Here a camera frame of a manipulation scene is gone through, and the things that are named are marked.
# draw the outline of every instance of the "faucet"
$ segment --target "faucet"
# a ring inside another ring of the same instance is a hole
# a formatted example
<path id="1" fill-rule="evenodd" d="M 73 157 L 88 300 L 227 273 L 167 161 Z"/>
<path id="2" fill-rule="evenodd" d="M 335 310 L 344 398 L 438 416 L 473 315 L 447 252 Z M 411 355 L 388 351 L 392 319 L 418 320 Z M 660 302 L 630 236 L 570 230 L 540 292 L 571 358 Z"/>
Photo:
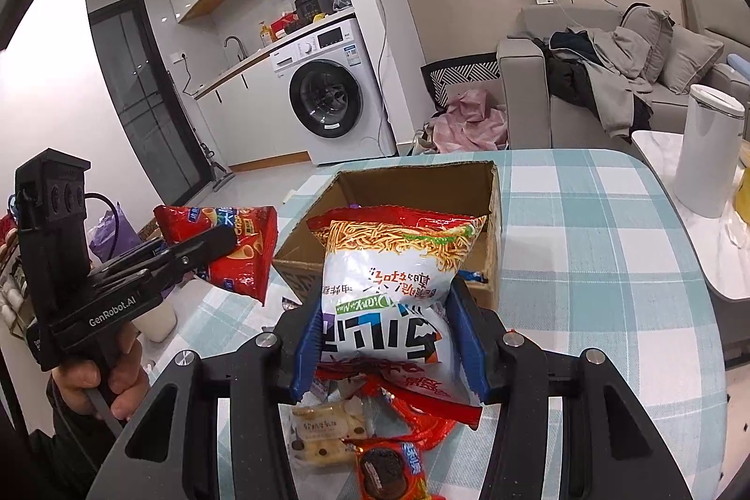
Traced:
<path id="1" fill-rule="evenodd" d="M 241 61 L 243 61 L 243 60 L 244 60 L 245 58 L 247 58 L 247 57 L 248 57 L 248 55 L 247 55 L 248 53 L 247 53 L 247 52 L 245 51 L 245 46 L 244 46 L 244 45 L 242 44 L 242 41 L 240 41 L 240 40 L 239 40 L 239 39 L 238 39 L 237 37 L 235 37 L 234 35 L 229 35 L 228 37 L 226 37 L 226 38 L 224 39 L 224 47 L 225 47 L 225 48 L 226 48 L 226 44 L 227 44 L 227 43 L 229 42 L 229 40 L 230 40 L 231 38 L 233 38 L 233 39 L 234 39 L 234 40 L 235 40 L 236 42 L 238 42 L 238 43 L 239 43 L 239 53 L 241 53 L 242 55 L 240 56 L 240 55 L 238 54 L 238 56 L 237 56 L 237 59 L 238 59 L 238 60 L 239 60 L 239 61 L 241 62 Z"/>

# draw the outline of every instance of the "gray pillow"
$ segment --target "gray pillow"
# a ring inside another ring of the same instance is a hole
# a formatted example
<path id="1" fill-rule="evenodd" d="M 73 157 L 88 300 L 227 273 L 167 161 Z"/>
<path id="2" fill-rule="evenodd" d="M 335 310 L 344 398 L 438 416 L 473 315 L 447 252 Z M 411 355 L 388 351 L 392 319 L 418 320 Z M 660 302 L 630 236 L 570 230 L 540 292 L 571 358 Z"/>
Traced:
<path id="1" fill-rule="evenodd" d="M 649 83 L 655 83 L 664 68 L 672 45 L 673 29 L 669 12 L 653 7 L 632 7 L 622 19 L 622 25 L 634 30 L 650 43 L 651 50 L 640 76 Z"/>
<path id="2" fill-rule="evenodd" d="M 672 46 L 659 82 L 676 94 L 686 94 L 699 82 L 724 51 L 724 43 L 693 33 L 675 24 Z"/>

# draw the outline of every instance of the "tablecloth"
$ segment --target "tablecloth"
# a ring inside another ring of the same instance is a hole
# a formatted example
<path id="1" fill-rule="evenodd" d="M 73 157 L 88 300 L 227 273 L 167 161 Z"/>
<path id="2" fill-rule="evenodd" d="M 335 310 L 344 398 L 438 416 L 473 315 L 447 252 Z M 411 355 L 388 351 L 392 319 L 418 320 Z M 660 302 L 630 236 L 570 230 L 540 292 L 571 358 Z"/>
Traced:
<path id="1" fill-rule="evenodd" d="M 719 331 L 700 267 L 665 193 L 638 160 L 615 151 L 540 149 L 378 159 L 320 168 L 279 209 L 279 244 L 335 173 L 390 165 L 491 160 L 502 199 L 499 313 L 543 349 L 578 355 L 595 346 L 620 370 L 674 455 L 695 500 L 714 497 L 726 436 L 725 371 Z M 275 324 L 282 296 L 271 272 L 266 305 L 211 289 L 181 321 L 156 371 L 178 350 L 231 351 Z M 550 399 L 544 498 L 557 498 L 562 403 Z M 430 491 L 475 499 L 494 441 L 498 408 L 479 430 L 460 425 L 426 456 Z M 220 487 L 233 497 L 228 405 L 219 414 Z M 385 410 L 381 435 L 398 431 Z M 350 471 L 296 471 L 299 497 L 356 499 Z"/>

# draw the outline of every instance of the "washing machine door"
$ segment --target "washing machine door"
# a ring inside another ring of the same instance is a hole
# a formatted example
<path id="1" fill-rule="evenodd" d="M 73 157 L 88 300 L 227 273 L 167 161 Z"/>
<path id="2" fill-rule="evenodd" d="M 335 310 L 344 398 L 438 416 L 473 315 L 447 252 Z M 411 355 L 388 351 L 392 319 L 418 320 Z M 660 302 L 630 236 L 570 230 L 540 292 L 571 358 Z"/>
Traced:
<path id="1" fill-rule="evenodd" d="M 292 76 L 289 97 L 301 124 L 324 138 L 348 133 L 362 110 L 357 80 L 331 60 L 313 60 L 299 67 Z"/>

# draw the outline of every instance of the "purple bag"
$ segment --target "purple bag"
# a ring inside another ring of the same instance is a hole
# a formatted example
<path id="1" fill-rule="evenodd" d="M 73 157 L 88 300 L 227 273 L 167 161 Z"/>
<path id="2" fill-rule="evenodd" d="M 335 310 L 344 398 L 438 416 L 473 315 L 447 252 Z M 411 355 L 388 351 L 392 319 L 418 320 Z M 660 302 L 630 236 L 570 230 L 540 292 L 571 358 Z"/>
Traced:
<path id="1" fill-rule="evenodd" d="M 117 217 L 120 221 L 120 231 L 117 236 L 115 250 L 112 253 L 113 258 L 119 254 L 126 253 L 142 242 L 133 229 L 133 226 L 125 218 L 125 213 L 122 212 L 119 202 L 115 207 L 117 208 Z M 106 263 L 107 256 L 110 254 L 110 249 L 112 248 L 112 242 L 115 239 L 115 215 L 111 210 L 104 213 L 104 216 L 99 219 L 99 223 L 96 224 L 95 228 L 91 229 L 89 235 L 91 236 L 91 242 L 89 243 L 91 252 L 96 254 L 102 263 Z"/>

